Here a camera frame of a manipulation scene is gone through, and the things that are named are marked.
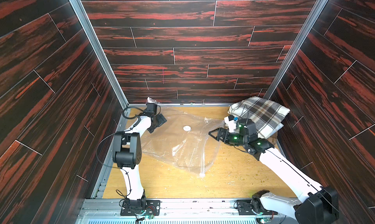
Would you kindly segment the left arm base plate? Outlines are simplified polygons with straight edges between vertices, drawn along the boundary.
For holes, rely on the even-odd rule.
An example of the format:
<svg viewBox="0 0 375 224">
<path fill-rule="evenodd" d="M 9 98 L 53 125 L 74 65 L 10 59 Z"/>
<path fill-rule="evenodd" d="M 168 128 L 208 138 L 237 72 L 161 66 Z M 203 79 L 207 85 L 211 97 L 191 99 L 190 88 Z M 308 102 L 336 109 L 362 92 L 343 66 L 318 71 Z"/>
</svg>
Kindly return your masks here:
<svg viewBox="0 0 375 224">
<path fill-rule="evenodd" d="M 146 199 L 145 201 L 136 201 L 134 204 L 131 204 L 129 199 L 121 199 L 119 205 L 121 207 L 120 215 L 121 216 L 149 216 L 155 217 L 159 216 L 161 209 L 160 200 L 150 200 Z"/>
</svg>

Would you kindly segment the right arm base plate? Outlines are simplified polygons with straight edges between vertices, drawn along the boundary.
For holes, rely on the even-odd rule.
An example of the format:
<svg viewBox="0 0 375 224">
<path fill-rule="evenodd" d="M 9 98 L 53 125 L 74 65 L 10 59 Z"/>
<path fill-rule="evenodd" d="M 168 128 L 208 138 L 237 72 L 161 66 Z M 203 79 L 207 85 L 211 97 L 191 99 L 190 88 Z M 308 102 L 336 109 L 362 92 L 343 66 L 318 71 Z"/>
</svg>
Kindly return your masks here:
<svg viewBox="0 0 375 224">
<path fill-rule="evenodd" d="M 269 215 L 273 216 L 275 214 L 274 211 L 266 210 L 259 200 L 253 201 L 252 199 L 245 199 L 245 200 L 236 200 L 233 205 L 234 209 L 238 211 L 240 216 L 261 216 L 261 215 Z"/>
</svg>

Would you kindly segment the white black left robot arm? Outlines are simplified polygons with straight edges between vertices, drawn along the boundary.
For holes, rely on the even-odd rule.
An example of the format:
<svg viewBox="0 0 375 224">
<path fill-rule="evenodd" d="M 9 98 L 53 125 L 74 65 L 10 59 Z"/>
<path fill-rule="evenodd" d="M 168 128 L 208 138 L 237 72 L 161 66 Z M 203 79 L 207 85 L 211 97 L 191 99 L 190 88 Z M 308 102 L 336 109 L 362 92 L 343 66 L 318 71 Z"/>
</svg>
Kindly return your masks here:
<svg viewBox="0 0 375 224">
<path fill-rule="evenodd" d="M 123 174 L 127 194 L 123 195 L 122 209 L 126 214 L 133 211 L 141 213 L 146 210 L 146 193 L 141 184 L 139 164 L 142 159 L 141 136 L 167 122 L 161 114 L 161 107 L 156 103 L 147 103 L 144 110 L 133 117 L 135 122 L 124 131 L 118 131 L 113 137 L 112 160 Z"/>
</svg>

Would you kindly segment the clear plastic vacuum bag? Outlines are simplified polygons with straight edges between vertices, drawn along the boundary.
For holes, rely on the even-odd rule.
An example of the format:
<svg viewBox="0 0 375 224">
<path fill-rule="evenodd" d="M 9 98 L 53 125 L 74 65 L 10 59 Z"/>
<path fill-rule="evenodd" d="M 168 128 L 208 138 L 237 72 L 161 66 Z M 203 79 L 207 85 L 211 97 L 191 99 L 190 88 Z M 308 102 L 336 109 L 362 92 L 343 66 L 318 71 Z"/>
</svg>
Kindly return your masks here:
<svg viewBox="0 0 375 224">
<path fill-rule="evenodd" d="M 209 131 L 224 126 L 222 119 L 197 116 L 173 107 L 162 106 L 167 119 L 153 133 L 141 136 L 142 152 L 176 168 L 205 177 L 212 167 L 220 142 L 209 136 Z"/>
</svg>

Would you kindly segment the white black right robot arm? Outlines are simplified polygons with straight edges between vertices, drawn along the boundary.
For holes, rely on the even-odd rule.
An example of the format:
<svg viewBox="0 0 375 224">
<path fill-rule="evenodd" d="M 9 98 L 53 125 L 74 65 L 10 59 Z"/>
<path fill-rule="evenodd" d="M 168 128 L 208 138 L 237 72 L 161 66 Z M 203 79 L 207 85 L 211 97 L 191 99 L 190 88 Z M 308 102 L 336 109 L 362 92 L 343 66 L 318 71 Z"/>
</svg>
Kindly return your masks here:
<svg viewBox="0 0 375 224">
<path fill-rule="evenodd" d="M 250 210 L 255 215 L 283 214 L 300 224 L 332 224 L 339 219 L 339 195 L 332 187 L 323 187 L 289 162 L 268 140 L 260 138 L 251 119 L 225 118 L 228 128 L 219 127 L 209 136 L 226 145 L 239 147 L 272 170 L 296 195 L 281 197 L 268 190 L 252 195 L 246 204 L 237 204 L 243 215 Z"/>
</svg>

